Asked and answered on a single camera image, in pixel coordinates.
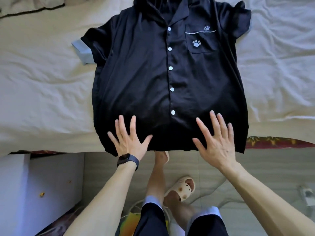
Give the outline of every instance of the white bed sheet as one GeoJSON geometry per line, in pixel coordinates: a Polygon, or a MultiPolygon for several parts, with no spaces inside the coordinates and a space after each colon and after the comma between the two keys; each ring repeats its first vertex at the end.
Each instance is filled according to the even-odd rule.
{"type": "MultiPolygon", "coordinates": [[[[244,1],[251,30],[237,55],[249,135],[315,143],[315,0],[244,1]]],[[[83,66],[71,42],[133,0],[65,3],[0,20],[0,155],[104,151],[93,126],[95,65],[83,66]]]]}

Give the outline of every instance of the smartwatch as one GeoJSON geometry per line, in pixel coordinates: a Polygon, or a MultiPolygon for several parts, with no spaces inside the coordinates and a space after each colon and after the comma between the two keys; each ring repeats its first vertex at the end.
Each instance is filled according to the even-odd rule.
{"type": "Polygon", "coordinates": [[[138,167],[139,167],[139,160],[135,156],[131,155],[130,153],[121,155],[118,158],[117,167],[119,165],[121,165],[121,164],[124,164],[124,163],[128,162],[128,161],[133,161],[134,163],[136,163],[137,164],[136,170],[138,169],[138,167]]]}

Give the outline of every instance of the finger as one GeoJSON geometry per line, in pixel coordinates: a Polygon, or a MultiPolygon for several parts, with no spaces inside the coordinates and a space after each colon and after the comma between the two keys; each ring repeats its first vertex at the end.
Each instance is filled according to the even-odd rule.
{"type": "Polygon", "coordinates": [[[229,123],[227,126],[229,128],[229,141],[230,143],[234,144],[234,130],[233,130],[232,123],[229,123]]]}
{"type": "Polygon", "coordinates": [[[108,133],[109,139],[114,143],[115,147],[117,148],[119,146],[119,142],[117,141],[116,137],[109,131],[108,133]]]}
{"type": "Polygon", "coordinates": [[[120,133],[123,136],[123,138],[127,139],[128,138],[128,132],[126,130],[126,126],[125,126],[125,121],[124,121],[124,116],[123,115],[119,115],[119,129],[120,129],[120,133]]]}
{"type": "Polygon", "coordinates": [[[228,140],[228,133],[227,133],[227,126],[226,126],[226,123],[224,121],[224,118],[223,116],[221,115],[221,113],[219,113],[217,115],[218,117],[218,120],[219,120],[219,124],[220,124],[220,127],[221,127],[221,134],[222,134],[222,137],[226,140],[228,140]]]}
{"type": "Polygon", "coordinates": [[[213,126],[213,131],[215,132],[215,136],[222,136],[220,124],[213,110],[210,112],[210,118],[213,126]]]}
{"type": "Polygon", "coordinates": [[[130,121],[130,135],[133,139],[138,138],[136,132],[136,116],[132,116],[130,121]]]}
{"type": "Polygon", "coordinates": [[[193,138],[192,141],[194,142],[195,146],[197,147],[198,151],[201,155],[204,155],[206,153],[206,148],[203,146],[203,144],[200,142],[199,139],[193,138]]]}
{"type": "Polygon", "coordinates": [[[121,143],[123,141],[123,136],[120,133],[119,121],[117,119],[115,120],[115,128],[116,128],[116,135],[118,137],[118,141],[121,143]]]}
{"type": "Polygon", "coordinates": [[[143,141],[142,144],[144,144],[144,145],[148,148],[148,145],[149,145],[149,143],[150,143],[152,137],[153,137],[153,135],[147,136],[147,137],[144,139],[144,141],[143,141]]]}
{"type": "Polygon", "coordinates": [[[204,138],[206,139],[207,144],[213,143],[213,137],[211,136],[209,129],[206,127],[206,125],[200,120],[200,118],[196,118],[196,122],[202,131],[204,138]]]}

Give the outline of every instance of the white piping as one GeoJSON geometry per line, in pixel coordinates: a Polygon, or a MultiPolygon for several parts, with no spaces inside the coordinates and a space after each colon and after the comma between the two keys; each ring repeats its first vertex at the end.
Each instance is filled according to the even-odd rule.
{"type": "Polygon", "coordinates": [[[188,33],[188,32],[185,32],[185,34],[190,34],[190,35],[193,35],[193,34],[197,34],[197,33],[212,33],[212,32],[215,32],[216,30],[214,31],[198,31],[198,32],[195,32],[195,33],[188,33]]]}

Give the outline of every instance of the short sleeve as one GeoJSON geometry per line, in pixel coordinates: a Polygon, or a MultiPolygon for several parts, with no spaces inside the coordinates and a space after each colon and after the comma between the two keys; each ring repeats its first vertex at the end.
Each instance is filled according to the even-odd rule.
{"type": "Polygon", "coordinates": [[[216,5],[219,22],[224,32],[237,39],[249,30],[251,11],[245,9],[243,1],[240,1],[235,7],[226,2],[217,2],[216,5]]]}
{"type": "Polygon", "coordinates": [[[83,64],[104,65],[112,47],[113,18],[97,28],[90,28],[81,39],[72,42],[83,64]]]}

